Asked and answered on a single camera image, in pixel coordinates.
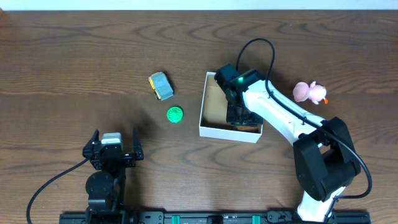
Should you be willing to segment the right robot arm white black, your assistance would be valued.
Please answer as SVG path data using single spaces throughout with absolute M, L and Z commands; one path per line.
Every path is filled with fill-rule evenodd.
M 258 126 L 267 121 L 291 143 L 304 190 L 297 213 L 303 221 L 326 221 L 337 197 L 361 172 L 346 124 L 305 111 L 254 69 L 239 74 L 227 64 L 216 72 L 215 82 L 228 101 L 227 123 Z

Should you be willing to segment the pink white duck toy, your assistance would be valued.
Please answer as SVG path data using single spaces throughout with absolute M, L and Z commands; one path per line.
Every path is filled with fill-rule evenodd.
M 296 102 L 303 102 L 310 100 L 312 103 L 318 105 L 319 102 L 324 101 L 328 104 L 328 99 L 326 98 L 327 90 L 325 86 L 318 85 L 316 81 L 307 84 L 305 82 L 299 82 L 293 89 L 293 96 Z

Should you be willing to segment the brown plush bear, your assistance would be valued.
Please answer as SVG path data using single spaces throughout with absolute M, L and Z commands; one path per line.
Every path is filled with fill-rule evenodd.
M 233 126 L 233 130 L 247 133 L 260 133 L 261 126 Z

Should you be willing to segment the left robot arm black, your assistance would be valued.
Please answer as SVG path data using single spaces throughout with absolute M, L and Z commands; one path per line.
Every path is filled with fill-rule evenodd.
M 86 181 L 88 205 L 96 212 L 113 212 L 124 200 L 126 169 L 144 159 L 137 130 L 132 131 L 132 152 L 123 152 L 121 133 L 105 133 L 100 137 L 96 130 L 82 150 L 96 172 Z

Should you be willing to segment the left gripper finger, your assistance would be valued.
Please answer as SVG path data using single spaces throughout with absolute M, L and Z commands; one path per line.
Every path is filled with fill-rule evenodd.
M 95 143 L 99 141 L 99 130 L 96 129 L 90 138 L 90 140 L 86 143 L 82 150 L 83 157 L 92 157 L 94 154 Z
M 132 148 L 134 152 L 134 158 L 136 161 L 141 161 L 144 159 L 141 140 L 139 139 L 139 135 L 136 128 L 133 129 L 132 133 L 133 133 Z

